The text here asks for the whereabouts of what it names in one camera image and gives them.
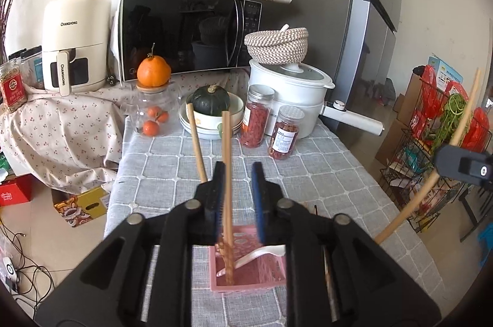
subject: wooden chopstick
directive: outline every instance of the wooden chopstick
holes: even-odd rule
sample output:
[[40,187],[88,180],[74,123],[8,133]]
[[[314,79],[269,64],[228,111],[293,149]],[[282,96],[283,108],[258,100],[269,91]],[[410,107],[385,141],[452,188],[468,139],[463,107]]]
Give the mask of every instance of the wooden chopstick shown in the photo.
[[195,116],[193,114],[193,104],[188,103],[186,106],[188,121],[190,123],[190,134],[192,135],[193,152],[195,153],[195,161],[197,162],[197,171],[201,183],[208,181],[206,168],[204,167],[204,159],[202,158],[202,150],[200,148],[199,136],[197,135],[197,125],[195,124]]
[[[462,135],[465,132],[466,126],[469,123],[469,118],[472,114],[473,106],[476,106],[476,97],[479,90],[479,79],[481,77],[481,70],[476,69],[476,75],[474,76],[474,83],[472,84],[471,95],[469,97],[469,101],[464,109],[464,113],[462,113],[462,117],[459,121],[459,125],[455,130],[452,138],[450,139],[449,145],[457,146],[462,140]],[[430,176],[427,178],[419,192],[414,195],[414,198],[409,201],[409,203],[401,210],[401,212],[392,220],[384,230],[375,237],[375,242],[377,244],[381,244],[385,241],[389,236],[393,234],[393,232],[399,228],[399,226],[405,221],[411,213],[420,205],[421,201],[425,198],[425,196],[430,192],[430,190],[435,186],[440,178],[436,169],[433,169]]]
[[233,285],[233,197],[231,192],[231,116],[229,111],[222,112],[222,160],[225,165],[224,204],[222,213],[224,265],[226,268],[226,284]]

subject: gray checkered tablecloth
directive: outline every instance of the gray checkered tablecloth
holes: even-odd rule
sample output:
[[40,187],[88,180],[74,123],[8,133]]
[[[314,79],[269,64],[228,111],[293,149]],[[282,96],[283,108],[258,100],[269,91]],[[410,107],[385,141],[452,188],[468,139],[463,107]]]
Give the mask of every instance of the gray checkered tablecloth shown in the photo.
[[[210,178],[213,164],[221,160],[221,141],[200,143]],[[320,121],[310,137],[296,143],[296,150],[286,160],[268,157],[267,141],[250,149],[241,147],[236,137],[232,156],[234,224],[255,224],[250,190],[251,165],[255,161],[262,162],[266,178],[279,184],[287,197],[310,207],[316,204],[319,214],[325,216],[346,213],[372,237],[398,213],[376,181]],[[177,128],[171,136],[147,138],[134,133],[127,119],[123,158],[109,201],[104,235],[131,212],[146,217],[168,212],[192,198],[198,183],[192,139],[186,131]],[[408,223],[401,225],[382,246],[435,300],[443,295],[445,287],[435,263]],[[208,249],[195,247],[193,256],[193,325],[285,325],[284,287],[249,293],[212,293]],[[147,287],[147,299],[150,287],[151,284]]]

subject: stack of plates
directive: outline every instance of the stack of plates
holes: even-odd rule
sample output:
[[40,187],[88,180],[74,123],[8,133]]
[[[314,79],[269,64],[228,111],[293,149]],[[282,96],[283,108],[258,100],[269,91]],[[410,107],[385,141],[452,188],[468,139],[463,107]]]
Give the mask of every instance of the stack of plates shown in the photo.
[[[186,115],[186,103],[183,103],[180,106],[179,117],[180,117],[180,123],[183,126],[183,128],[190,133],[190,122],[188,121],[188,116]],[[238,131],[240,131],[241,126],[242,123],[240,121],[240,123],[238,123],[233,127],[233,135],[236,134]],[[197,127],[197,135],[201,139],[210,139],[212,141],[217,141],[221,139],[218,130],[207,130],[205,128]]]

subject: pink plastic tray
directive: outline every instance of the pink plastic tray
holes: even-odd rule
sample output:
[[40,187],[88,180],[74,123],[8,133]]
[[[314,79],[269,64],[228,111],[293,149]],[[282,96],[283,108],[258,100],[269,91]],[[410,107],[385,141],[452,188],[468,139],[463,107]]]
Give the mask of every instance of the pink plastic tray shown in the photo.
[[[262,245],[257,240],[254,225],[234,225],[235,261]],[[216,277],[224,268],[224,261],[215,247],[209,248],[210,290],[217,292],[268,289],[286,284],[284,256],[263,255],[235,270],[235,285],[226,285],[226,276]]]

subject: cardboard box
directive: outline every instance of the cardboard box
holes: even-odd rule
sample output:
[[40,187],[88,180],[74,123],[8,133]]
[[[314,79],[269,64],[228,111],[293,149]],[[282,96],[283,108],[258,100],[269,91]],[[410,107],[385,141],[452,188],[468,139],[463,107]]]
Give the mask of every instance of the cardboard box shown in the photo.
[[90,189],[80,195],[51,189],[53,206],[72,227],[88,223],[106,214],[109,193],[101,187]]
[[449,81],[457,81],[462,83],[462,76],[455,71],[455,69],[445,63],[442,59],[439,59],[435,55],[430,56],[428,64],[433,67],[436,73],[436,86],[441,91],[445,91]]
[[389,132],[385,136],[384,141],[381,143],[380,148],[375,155],[375,159],[384,166],[391,163],[394,152],[397,149],[402,136],[404,135],[403,130],[406,130],[407,128],[407,125],[404,123],[401,123],[397,119],[394,120],[390,126]]
[[401,123],[409,125],[411,122],[411,117],[413,116],[413,111],[416,106],[416,102],[418,101],[418,97],[420,96],[420,92],[421,77],[412,73],[411,79],[409,80],[409,84],[407,86],[406,95],[404,96],[399,114],[397,115],[397,119]]
[[8,176],[0,184],[0,206],[17,205],[31,200],[32,175]]
[[400,112],[402,108],[402,104],[404,103],[404,98],[405,96],[403,94],[400,94],[395,100],[394,107],[392,108],[392,110],[394,110],[396,113]]

